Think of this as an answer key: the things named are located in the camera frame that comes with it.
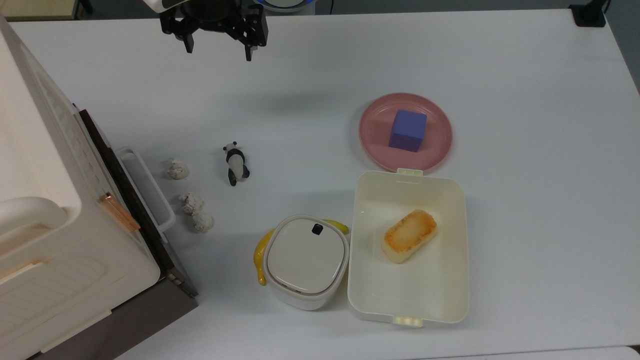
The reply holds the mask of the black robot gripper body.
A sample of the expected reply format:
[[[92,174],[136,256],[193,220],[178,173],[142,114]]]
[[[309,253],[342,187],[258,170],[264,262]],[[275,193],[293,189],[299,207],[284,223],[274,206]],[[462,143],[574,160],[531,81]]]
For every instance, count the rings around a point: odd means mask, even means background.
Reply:
[[[227,34],[244,46],[268,42],[265,7],[260,3],[243,6],[240,0],[161,0],[159,19],[164,34],[178,39],[181,32],[204,30]]]

